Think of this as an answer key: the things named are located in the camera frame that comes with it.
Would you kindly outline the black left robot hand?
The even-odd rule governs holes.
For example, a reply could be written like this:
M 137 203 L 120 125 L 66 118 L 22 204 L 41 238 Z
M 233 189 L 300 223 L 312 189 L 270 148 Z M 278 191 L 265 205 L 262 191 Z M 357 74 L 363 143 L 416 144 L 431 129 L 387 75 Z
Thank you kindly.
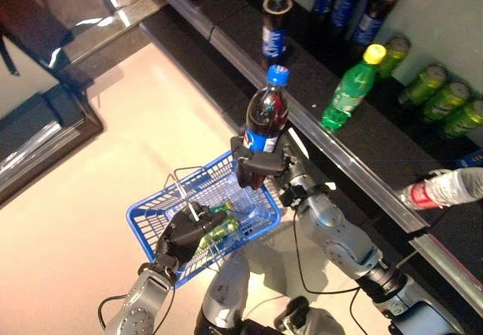
M 212 212 L 206 205 L 191 201 L 175 213 L 155 247 L 155 267 L 173 275 L 194 256 L 201 239 L 225 219 L 225 210 Z

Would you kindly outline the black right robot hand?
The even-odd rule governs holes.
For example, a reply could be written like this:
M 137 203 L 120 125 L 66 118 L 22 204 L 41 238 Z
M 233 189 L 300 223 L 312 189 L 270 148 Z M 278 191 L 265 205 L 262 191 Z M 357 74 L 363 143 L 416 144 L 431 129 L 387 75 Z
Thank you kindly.
M 283 177 L 303 159 L 309 159 L 303 143 L 300 145 L 288 132 L 279 137 L 273 152 L 248 149 L 243 145 L 240 136 L 232 137 L 230 146 L 237 181 L 241 188 L 258 189 L 267 176 Z

